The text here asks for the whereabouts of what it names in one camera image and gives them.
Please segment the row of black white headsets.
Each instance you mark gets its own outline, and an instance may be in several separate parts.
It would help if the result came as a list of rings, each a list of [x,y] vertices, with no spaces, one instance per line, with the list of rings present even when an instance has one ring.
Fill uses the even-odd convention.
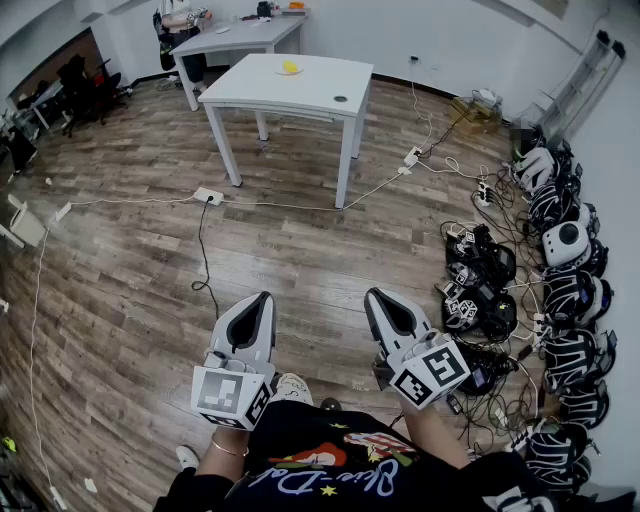
[[[538,135],[522,143],[509,168],[529,196],[525,225],[543,256],[542,234],[562,222],[583,224],[590,241],[590,248],[571,263],[549,267],[544,256],[542,310],[534,318],[532,346],[545,362],[543,393],[557,398],[558,410],[554,417],[529,422],[511,447],[524,452],[528,468],[560,498],[577,494],[591,476],[588,433],[609,412],[605,377],[615,363],[617,344],[614,332],[597,329],[614,296],[603,277],[609,249],[597,238],[595,207],[580,198],[582,168],[572,159],[568,143],[549,149]]]

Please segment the person's left forearm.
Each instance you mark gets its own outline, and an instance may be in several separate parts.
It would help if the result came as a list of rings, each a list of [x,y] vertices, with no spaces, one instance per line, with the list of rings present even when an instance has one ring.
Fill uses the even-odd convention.
[[[218,426],[196,474],[238,481],[244,474],[249,437],[247,431]]]

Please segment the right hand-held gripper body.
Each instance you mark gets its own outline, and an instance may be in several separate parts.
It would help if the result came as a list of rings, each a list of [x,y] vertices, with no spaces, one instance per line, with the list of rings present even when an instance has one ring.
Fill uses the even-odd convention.
[[[421,339],[381,339],[372,365],[381,391],[393,389],[417,410],[452,393],[471,372],[455,341],[438,329]]]

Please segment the person's right forearm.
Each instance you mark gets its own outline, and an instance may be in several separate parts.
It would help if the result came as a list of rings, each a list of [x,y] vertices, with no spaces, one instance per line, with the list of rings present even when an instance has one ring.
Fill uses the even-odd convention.
[[[419,410],[404,398],[400,398],[399,401],[413,444],[458,469],[471,463],[467,452],[447,428],[433,405]]]

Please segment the long grey table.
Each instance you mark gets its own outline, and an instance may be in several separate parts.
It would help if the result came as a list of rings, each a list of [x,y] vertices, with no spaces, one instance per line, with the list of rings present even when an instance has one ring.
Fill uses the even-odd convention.
[[[193,91],[194,84],[188,78],[184,66],[186,56],[208,54],[223,51],[259,51],[275,53],[276,46],[291,34],[297,36],[298,53],[302,49],[302,26],[308,19],[309,13],[301,15],[281,15],[264,23],[255,21],[237,21],[229,25],[225,32],[218,33],[217,29],[210,29],[191,37],[178,45],[171,55],[174,57],[181,83],[192,111],[197,111],[199,103]]]

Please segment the pile of spare black grippers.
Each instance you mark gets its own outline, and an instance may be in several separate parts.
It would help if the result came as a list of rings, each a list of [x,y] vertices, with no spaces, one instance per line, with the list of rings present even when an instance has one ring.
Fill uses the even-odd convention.
[[[516,301],[507,290],[516,277],[514,252],[480,224],[448,232],[445,257],[450,276],[440,289],[445,331],[479,331],[491,342],[506,341],[518,325]]]

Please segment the person's patterned white shoe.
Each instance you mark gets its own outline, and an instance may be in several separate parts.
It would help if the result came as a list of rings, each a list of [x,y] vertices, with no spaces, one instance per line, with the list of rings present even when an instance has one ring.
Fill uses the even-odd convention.
[[[272,402],[276,401],[295,401],[310,406],[314,405],[307,383],[293,373],[285,373],[279,377],[275,394],[272,397]]]

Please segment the black red office chair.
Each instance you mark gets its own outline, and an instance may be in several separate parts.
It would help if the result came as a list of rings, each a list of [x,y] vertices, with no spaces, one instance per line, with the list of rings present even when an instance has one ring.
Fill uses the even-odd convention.
[[[121,98],[125,96],[124,89],[120,86],[121,74],[117,72],[111,75],[107,69],[107,64],[111,59],[106,59],[97,67],[97,73],[93,77],[95,86],[96,109],[99,112],[99,119],[102,125],[106,124],[107,115],[116,107],[127,107]]]

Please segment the white round-domed headset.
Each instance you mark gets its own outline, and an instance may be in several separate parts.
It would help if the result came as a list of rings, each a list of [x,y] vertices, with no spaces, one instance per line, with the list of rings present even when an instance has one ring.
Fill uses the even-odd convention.
[[[578,259],[590,248],[588,232],[577,221],[562,222],[542,234],[544,256],[549,267],[557,267]]]

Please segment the white square table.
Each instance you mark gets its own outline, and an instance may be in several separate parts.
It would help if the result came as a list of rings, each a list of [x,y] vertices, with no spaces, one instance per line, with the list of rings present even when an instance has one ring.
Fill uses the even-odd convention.
[[[275,73],[286,60],[304,71]],[[359,157],[374,66],[303,54],[249,54],[198,98],[207,114],[231,184],[242,178],[222,120],[224,109],[255,113],[259,139],[268,139],[266,113],[343,123],[335,207],[344,207],[351,161]]]

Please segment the white metal shelf rack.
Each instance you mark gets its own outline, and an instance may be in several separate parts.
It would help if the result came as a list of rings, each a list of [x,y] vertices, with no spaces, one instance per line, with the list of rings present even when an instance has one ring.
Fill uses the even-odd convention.
[[[576,70],[539,119],[546,146],[569,141],[597,105],[625,61],[622,42],[599,30]]]

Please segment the cardboard box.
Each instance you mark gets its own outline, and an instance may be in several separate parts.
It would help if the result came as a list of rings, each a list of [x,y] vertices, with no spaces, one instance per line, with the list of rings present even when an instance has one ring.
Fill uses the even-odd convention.
[[[501,126],[501,113],[471,97],[454,97],[450,103],[454,129],[468,135],[495,133]]]

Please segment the person's black printed t-shirt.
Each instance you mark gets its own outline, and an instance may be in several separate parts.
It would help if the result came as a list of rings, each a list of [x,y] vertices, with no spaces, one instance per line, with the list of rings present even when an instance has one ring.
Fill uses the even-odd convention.
[[[153,512],[640,512],[630,495],[559,504],[514,453],[461,469],[372,416],[267,405],[236,482],[182,470]]]

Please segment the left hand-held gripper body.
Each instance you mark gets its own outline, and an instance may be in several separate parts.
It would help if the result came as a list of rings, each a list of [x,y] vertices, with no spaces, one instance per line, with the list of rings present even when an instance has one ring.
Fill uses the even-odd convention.
[[[209,351],[193,373],[191,409],[209,422],[253,431],[273,395],[275,366]]]

